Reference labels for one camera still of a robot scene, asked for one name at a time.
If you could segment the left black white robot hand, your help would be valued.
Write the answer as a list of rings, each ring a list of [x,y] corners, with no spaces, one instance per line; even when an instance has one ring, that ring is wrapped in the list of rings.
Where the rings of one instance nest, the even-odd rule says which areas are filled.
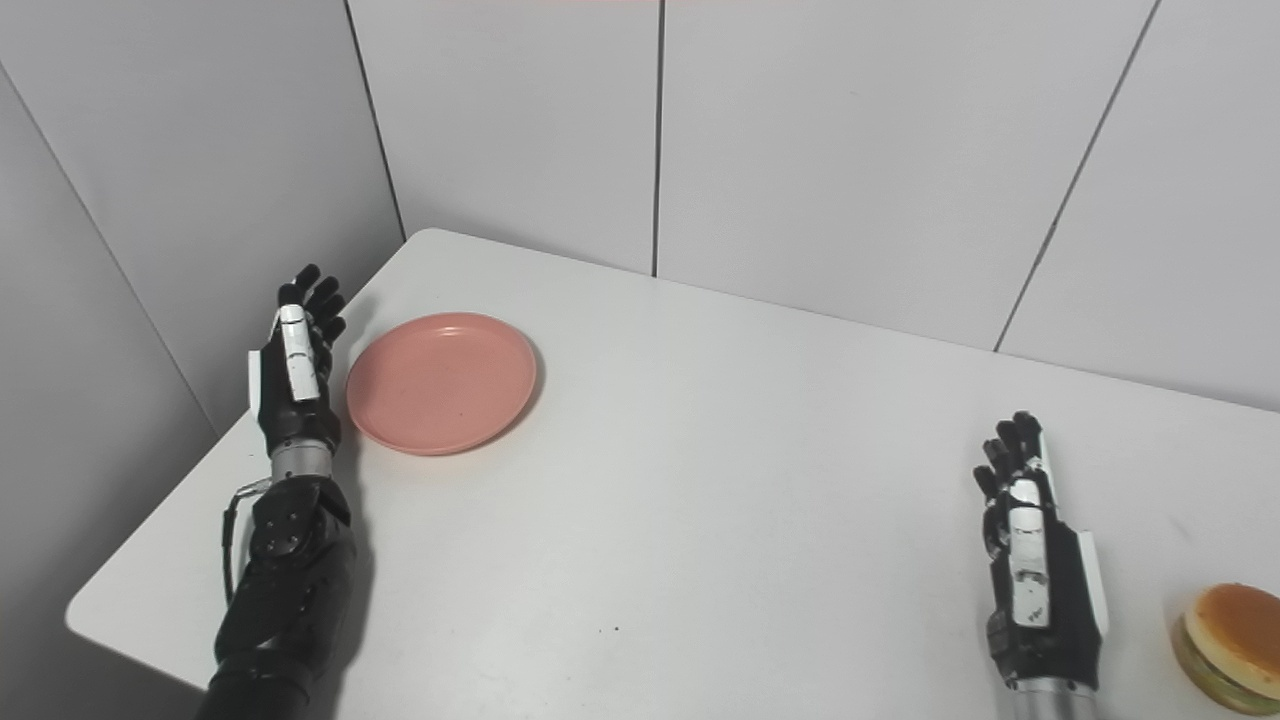
[[[271,333],[257,352],[256,418],[270,454],[301,443],[330,455],[340,445],[332,407],[333,347],[346,332],[340,283],[315,264],[280,286]]]

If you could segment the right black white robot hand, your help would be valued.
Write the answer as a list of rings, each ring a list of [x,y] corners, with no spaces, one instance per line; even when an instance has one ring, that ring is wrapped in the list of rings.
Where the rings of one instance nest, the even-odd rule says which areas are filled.
[[[1108,615],[1093,539],[1062,519],[1039,420],[1021,410],[995,430],[973,471],[995,597],[989,655],[1006,685],[1052,678],[1097,691]]]

